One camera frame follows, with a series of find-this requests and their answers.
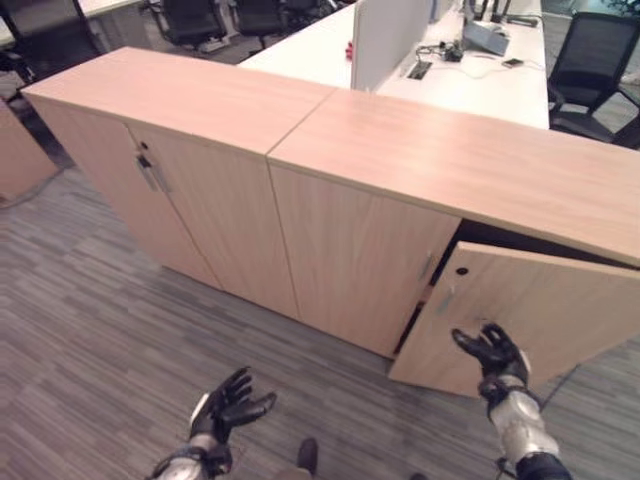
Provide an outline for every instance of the black office chair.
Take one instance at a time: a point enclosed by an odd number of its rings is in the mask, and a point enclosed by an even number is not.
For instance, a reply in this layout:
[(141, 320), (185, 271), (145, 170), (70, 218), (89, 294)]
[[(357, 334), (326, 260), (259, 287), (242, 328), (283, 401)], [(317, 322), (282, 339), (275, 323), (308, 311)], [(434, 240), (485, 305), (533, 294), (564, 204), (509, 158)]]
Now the black office chair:
[[(622, 140), (593, 117), (618, 92), (618, 84), (640, 36), (640, 19), (580, 12), (571, 22), (548, 81), (552, 130), (607, 143)], [(567, 112), (565, 105), (586, 107)], [(624, 143), (635, 143), (626, 138)]]
[(324, 16), (321, 0), (285, 0), (284, 12), (290, 32), (301, 30)]
[(214, 0), (147, 0), (142, 9), (145, 8), (151, 11), (162, 37), (174, 45), (197, 50), (211, 39), (227, 36), (220, 7)]
[(284, 35), (287, 24), (280, 0), (232, 0), (229, 2), (234, 28), (241, 35), (258, 37), (260, 50), (252, 50), (249, 55), (267, 48), (267, 35)]
[(26, 84), (102, 54), (78, 0), (0, 0), (15, 44), (3, 55)]

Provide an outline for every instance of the desk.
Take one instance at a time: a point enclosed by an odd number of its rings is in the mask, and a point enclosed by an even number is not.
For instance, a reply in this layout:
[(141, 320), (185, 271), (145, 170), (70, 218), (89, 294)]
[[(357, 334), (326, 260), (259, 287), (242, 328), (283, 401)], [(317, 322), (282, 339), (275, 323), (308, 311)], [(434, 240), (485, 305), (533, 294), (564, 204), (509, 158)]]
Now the desk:
[[(512, 13), (541, 15), (539, 0), (515, 0), (511, 5)], [(452, 8), (427, 29), (421, 44), (460, 38), (462, 20), (462, 14)], [(416, 81), (406, 78), (415, 64), (411, 52), (377, 93), (548, 129), (542, 22), (537, 28), (507, 23), (503, 28), (510, 36), (504, 57), (467, 51), (462, 62), (456, 64), (431, 55), (425, 59), (433, 62), (432, 67), (422, 81)], [(503, 67), (501, 62), (510, 58), (524, 60), (525, 65)]]
[[(514, 0), (511, 5), (512, 13), (541, 15), (539, 0)], [(349, 88), (351, 63), (345, 60), (344, 49), (353, 35), (354, 11), (354, 6), (340, 10), (240, 66)], [(434, 58), (434, 66), (417, 82), (404, 78), (415, 61), (413, 52), (408, 52), (376, 93), (548, 129), (542, 23), (537, 28), (512, 24), (504, 28), (511, 35), (504, 58), (468, 52), (459, 65)], [(421, 43), (453, 40), (461, 30), (462, 16), (454, 8), (429, 25)], [(500, 65), (512, 57), (526, 60), (525, 66), (508, 70)]]
[(349, 88), (351, 62), (345, 50), (353, 37), (350, 5), (245, 60), (239, 66)]
[[(151, 48), (138, 13), (139, 3), (140, 0), (80, 0), (91, 30), (97, 34), (106, 51), (125, 45)], [(11, 45), (13, 41), (9, 28), (0, 19), (0, 48)]]

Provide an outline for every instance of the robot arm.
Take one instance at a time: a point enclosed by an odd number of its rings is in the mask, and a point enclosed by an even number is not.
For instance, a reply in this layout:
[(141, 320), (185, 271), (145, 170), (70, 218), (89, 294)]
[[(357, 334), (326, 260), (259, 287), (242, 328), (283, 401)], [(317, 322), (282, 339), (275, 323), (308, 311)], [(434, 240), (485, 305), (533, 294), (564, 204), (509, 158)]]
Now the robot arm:
[(251, 381), (248, 368), (242, 368), (204, 394), (191, 415), (189, 442), (158, 463), (146, 480), (211, 480), (229, 473), (231, 430), (262, 418), (276, 402), (273, 392), (251, 399)]
[(451, 334), (462, 350), (480, 362), (483, 379), (478, 390), (488, 402), (489, 419), (518, 480), (571, 480), (559, 459), (558, 443), (545, 429), (540, 405), (527, 388), (526, 356), (495, 324), (485, 325), (478, 338), (457, 329)]

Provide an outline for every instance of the chair backrest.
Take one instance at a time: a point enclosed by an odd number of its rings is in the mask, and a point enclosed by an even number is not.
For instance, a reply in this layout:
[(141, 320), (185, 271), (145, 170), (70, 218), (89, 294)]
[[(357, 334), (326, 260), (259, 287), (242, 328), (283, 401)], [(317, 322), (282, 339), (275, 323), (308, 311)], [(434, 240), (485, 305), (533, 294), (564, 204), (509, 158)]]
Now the chair backrest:
[(234, 0), (237, 28), (242, 35), (264, 36), (284, 31), (280, 0)]
[(37, 79), (101, 54), (78, 0), (0, 0), (0, 6), (13, 50)]
[(284, 5), (291, 10), (311, 10), (320, 6), (320, 0), (286, 0)]
[(616, 92), (638, 36), (639, 18), (577, 13), (549, 82), (567, 103), (597, 109)]
[(214, 0), (164, 0), (163, 10), (169, 37), (176, 43), (197, 44), (227, 35)]

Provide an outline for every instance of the open cabinet door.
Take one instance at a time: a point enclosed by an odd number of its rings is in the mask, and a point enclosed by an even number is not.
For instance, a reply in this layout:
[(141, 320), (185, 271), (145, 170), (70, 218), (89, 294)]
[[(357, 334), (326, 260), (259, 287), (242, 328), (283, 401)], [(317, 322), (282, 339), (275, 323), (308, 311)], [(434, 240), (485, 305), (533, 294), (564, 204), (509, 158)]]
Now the open cabinet door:
[(477, 395), (479, 365), (450, 332), (487, 322), (527, 353), (535, 386), (640, 333), (640, 272), (460, 242), (389, 377)]

